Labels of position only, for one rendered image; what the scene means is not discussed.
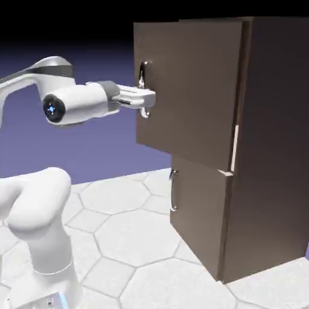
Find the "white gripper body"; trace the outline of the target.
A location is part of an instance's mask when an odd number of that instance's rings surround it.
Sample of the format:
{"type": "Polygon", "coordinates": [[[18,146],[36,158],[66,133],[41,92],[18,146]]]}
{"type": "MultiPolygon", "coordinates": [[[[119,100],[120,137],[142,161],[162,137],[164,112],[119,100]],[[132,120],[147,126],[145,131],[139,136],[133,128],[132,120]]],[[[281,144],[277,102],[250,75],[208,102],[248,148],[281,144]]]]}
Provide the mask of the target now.
{"type": "Polygon", "coordinates": [[[149,89],[118,85],[119,94],[112,101],[128,108],[150,108],[155,105],[156,93],[149,89]]]}

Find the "large brown cabinet door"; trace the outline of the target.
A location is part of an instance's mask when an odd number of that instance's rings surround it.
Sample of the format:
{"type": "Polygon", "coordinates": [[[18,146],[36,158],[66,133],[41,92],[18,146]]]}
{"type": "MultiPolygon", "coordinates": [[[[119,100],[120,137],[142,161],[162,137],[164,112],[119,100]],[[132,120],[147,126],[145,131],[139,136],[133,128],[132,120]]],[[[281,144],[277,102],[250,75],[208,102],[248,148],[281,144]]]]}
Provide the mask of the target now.
{"type": "Polygon", "coordinates": [[[230,168],[242,23],[191,21],[134,26],[134,60],[148,62],[156,92],[136,140],[216,170],[230,168]]]}

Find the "dark brown wooden cabinet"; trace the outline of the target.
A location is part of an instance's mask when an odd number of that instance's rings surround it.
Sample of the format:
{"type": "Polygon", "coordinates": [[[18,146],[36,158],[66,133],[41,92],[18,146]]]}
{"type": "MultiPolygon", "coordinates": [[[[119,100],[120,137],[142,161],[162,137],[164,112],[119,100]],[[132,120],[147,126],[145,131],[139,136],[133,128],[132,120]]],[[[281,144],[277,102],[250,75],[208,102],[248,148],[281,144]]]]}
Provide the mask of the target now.
{"type": "Polygon", "coordinates": [[[224,284],[304,256],[309,244],[309,17],[242,23],[224,284]]]}

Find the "small brown cabinet door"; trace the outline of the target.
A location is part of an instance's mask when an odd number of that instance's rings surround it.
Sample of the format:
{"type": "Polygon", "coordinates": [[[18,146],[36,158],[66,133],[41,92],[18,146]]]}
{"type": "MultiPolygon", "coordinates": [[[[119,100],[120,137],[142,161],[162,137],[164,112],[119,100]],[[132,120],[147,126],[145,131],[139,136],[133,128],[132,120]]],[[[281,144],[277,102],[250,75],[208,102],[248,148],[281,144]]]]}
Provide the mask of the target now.
{"type": "Polygon", "coordinates": [[[178,171],[177,211],[170,222],[212,277],[223,279],[228,209],[233,173],[172,156],[178,171]]]}

